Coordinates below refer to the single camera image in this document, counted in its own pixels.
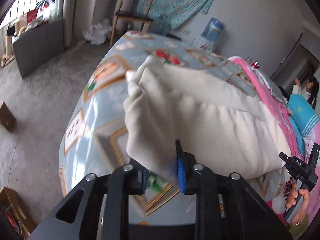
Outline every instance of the metal bolt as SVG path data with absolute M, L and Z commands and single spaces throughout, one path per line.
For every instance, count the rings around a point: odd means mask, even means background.
M 240 179 L 240 175 L 238 173 L 234 172 L 234 173 L 231 174 L 231 178 L 235 179 L 235 180 L 238 180 L 238 179 Z
M 131 164 L 126 164 L 123 166 L 124 171 L 131 171 L 133 169 L 133 166 Z
M 96 175 L 94 175 L 93 173 L 89 173 L 85 176 L 85 179 L 87 181 L 91 181 L 91 180 L 94 180 L 96 178 Z
M 195 171 L 202 171 L 202 170 L 203 170 L 203 165 L 201 165 L 201 164 L 196 164 L 196 165 L 193 166 L 193 169 L 194 169 Z

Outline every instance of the chair seat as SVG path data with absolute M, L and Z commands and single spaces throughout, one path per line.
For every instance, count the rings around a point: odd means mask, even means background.
M 130 17 L 135 18 L 137 20 L 143 20 L 143 21 L 150 21 L 153 22 L 153 19 L 149 16 L 140 14 L 140 13 L 132 13 L 132 12 L 126 12 L 126 11 L 117 11 L 116 15 L 119 17 Z

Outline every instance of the cream fabric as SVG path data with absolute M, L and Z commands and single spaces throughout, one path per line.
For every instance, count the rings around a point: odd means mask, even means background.
M 127 79 L 127 153 L 164 179 L 176 179 L 176 139 L 198 163 L 222 175 L 251 179 L 284 165 L 278 156 L 290 153 L 284 134 L 256 98 L 204 71 L 153 56 Z

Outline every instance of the black hair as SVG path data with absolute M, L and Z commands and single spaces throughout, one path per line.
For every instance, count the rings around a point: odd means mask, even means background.
M 313 109 L 316 109 L 317 96 L 319 92 L 319 82 L 315 78 L 315 76 L 308 77 L 308 82 L 312 82 L 313 86 L 310 89 L 310 97 L 308 99 L 308 103 L 312 106 Z

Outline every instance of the white plastic bag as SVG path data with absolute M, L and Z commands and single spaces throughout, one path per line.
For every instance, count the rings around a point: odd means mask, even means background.
M 111 31 L 111 26 L 108 19 L 104 19 L 102 23 L 92 25 L 91 29 L 83 33 L 83 37 L 86 41 L 90 41 L 91 44 L 101 45 L 106 42 L 107 34 Z

